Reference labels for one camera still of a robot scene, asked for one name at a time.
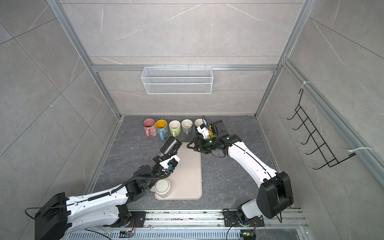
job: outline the wire basket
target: wire basket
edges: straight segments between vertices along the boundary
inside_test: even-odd
[[[148,94],[212,93],[210,67],[146,67],[141,80]]]

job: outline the black hook rack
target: black hook rack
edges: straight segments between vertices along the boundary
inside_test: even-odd
[[[320,153],[321,153],[321,155],[323,156],[323,158],[324,158],[326,164],[322,165],[321,167],[313,168],[313,169],[314,169],[314,170],[318,170],[318,169],[320,169],[320,168],[322,168],[322,167],[325,167],[326,165],[328,165],[328,167],[333,167],[333,166],[335,166],[335,165],[337,165],[337,164],[340,164],[340,163],[344,162],[344,161],[347,160],[348,158],[351,158],[351,157],[355,156],[355,155],[356,155],[355,153],[351,153],[350,155],[348,155],[347,158],[345,158],[345,159],[343,159],[343,160],[341,160],[341,161],[337,160],[337,158],[335,157],[335,155],[333,154],[333,152],[332,152],[331,149],[329,148],[328,144],[325,142],[323,136],[322,136],[322,135],[320,134],[320,132],[317,130],[317,128],[316,128],[316,126],[313,124],[312,120],[308,117],[307,113],[304,111],[304,109],[303,109],[303,108],[301,107],[301,105],[300,105],[301,97],[303,96],[303,89],[300,89],[299,94],[301,94],[301,95],[300,95],[300,99],[299,99],[299,104],[297,104],[297,106],[296,106],[296,108],[295,108],[295,114],[294,114],[291,118],[287,118],[287,120],[292,120],[292,119],[297,115],[297,116],[300,118],[300,120],[302,121],[302,124],[301,124],[298,128],[296,128],[296,129],[292,128],[292,129],[296,131],[296,130],[298,130],[302,125],[304,125],[305,128],[307,129],[308,133],[309,133],[309,136],[308,136],[308,138],[307,138],[307,141],[306,141],[305,143],[302,143],[302,142],[301,142],[301,144],[303,144],[303,145],[307,144],[310,138],[312,138],[313,141],[314,141],[314,143],[316,144],[316,147],[317,147],[317,148],[316,148],[315,150],[313,150],[311,153],[305,153],[305,154],[306,154],[306,155],[311,155],[312,153],[314,153],[314,152],[316,152],[317,150],[319,150]],[[301,110],[303,111],[303,113],[305,114],[305,117],[306,117],[306,118],[305,118],[304,120],[303,120],[303,118],[298,114],[298,112],[299,112],[300,109],[301,109]],[[305,124],[306,121],[309,121],[309,122],[313,125],[314,130],[313,130],[312,132],[309,131],[308,126]],[[314,137],[313,137],[313,134],[314,134],[315,132],[317,132],[317,134],[319,134],[319,136],[321,137],[321,140],[323,141],[323,143],[322,143],[321,145],[319,145],[319,144],[316,142],[316,140],[314,139]],[[330,161],[327,161],[326,157],[324,156],[324,153],[323,153],[322,150],[321,150],[321,147],[324,146],[324,145],[328,148],[328,150],[329,150],[330,153],[332,154],[333,159],[330,160]]]

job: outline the zip tie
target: zip tie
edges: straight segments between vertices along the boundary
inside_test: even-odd
[[[304,87],[304,84],[306,84],[306,83],[310,83],[310,82],[303,82],[303,85],[301,86],[301,88],[303,88],[303,87]]]
[[[360,150],[360,149],[370,149],[370,150],[373,150],[373,148],[371,148],[371,147],[358,147],[358,148],[350,149],[350,150],[347,150],[347,151],[348,152],[354,152],[354,151],[357,151],[357,150]]]

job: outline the mug handle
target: mug handle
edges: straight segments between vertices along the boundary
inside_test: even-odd
[[[164,140],[163,131],[159,131],[159,135],[160,135],[161,140]]]

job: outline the black mounting plate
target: black mounting plate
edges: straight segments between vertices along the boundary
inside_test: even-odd
[[[147,212],[137,212],[137,211],[129,211],[131,213],[132,218],[135,220],[136,227],[144,227],[145,216]],[[132,227],[132,221],[128,223],[125,227]]]
[[[223,211],[224,224],[226,227],[232,227],[232,226],[233,227],[242,227],[240,224],[235,224],[235,223],[240,221],[236,215],[236,212],[237,211],[229,211],[229,210]],[[253,220],[255,220],[257,227],[264,227],[265,226],[263,216],[254,217],[254,218],[248,220],[247,222],[243,223],[243,225],[246,226],[249,224],[249,227],[254,227],[255,223],[253,222]]]

